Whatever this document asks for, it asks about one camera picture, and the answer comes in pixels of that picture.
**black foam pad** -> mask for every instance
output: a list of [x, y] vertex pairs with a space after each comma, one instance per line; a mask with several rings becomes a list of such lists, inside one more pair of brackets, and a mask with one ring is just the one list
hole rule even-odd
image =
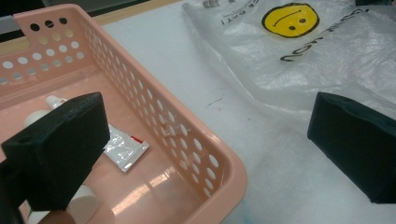
[[319, 92], [311, 139], [373, 203], [396, 203], [396, 121], [343, 96]]
[[99, 92], [73, 98], [2, 144], [7, 162], [22, 170], [35, 211], [65, 209], [109, 140]]

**white plastic bag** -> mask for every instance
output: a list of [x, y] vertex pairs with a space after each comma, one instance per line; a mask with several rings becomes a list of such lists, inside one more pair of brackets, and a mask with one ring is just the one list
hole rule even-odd
[[[349, 0], [210, 2], [183, 5], [193, 36], [206, 58], [254, 105], [288, 118], [302, 133], [318, 91], [352, 98], [396, 118], [393, 7], [358, 8]], [[266, 14], [296, 3], [308, 4], [318, 14], [312, 31], [289, 38], [263, 27]]]

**basket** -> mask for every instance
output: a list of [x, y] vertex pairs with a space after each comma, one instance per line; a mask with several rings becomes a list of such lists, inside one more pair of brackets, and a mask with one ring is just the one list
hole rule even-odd
[[219, 223], [241, 201], [240, 159], [80, 7], [14, 19], [30, 47], [0, 56], [2, 142], [47, 96], [99, 91], [109, 123], [150, 143], [126, 174], [104, 155], [92, 167], [85, 184], [100, 205], [90, 223]]

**yellow smiley face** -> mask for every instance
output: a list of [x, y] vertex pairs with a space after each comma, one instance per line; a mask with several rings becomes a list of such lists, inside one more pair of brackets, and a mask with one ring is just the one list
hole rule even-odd
[[271, 33], [287, 38], [300, 37], [319, 24], [317, 12], [308, 4], [290, 3], [274, 7], [262, 18], [262, 26]]

